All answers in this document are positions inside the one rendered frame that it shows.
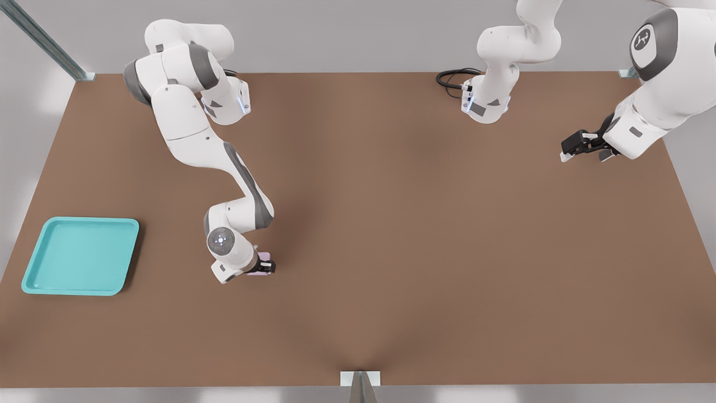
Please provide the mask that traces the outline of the pale blue-green tray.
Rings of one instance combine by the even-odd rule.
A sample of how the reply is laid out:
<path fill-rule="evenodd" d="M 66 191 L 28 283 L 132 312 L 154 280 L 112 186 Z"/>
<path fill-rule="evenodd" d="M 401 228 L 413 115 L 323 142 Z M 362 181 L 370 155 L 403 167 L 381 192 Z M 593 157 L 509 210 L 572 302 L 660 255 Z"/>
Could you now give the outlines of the pale blue-green tray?
<path fill-rule="evenodd" d="M 21 281 L 31 295 L 114 296 L 125 285 L 140 230 L 133 218 L 52 217 Z"/>

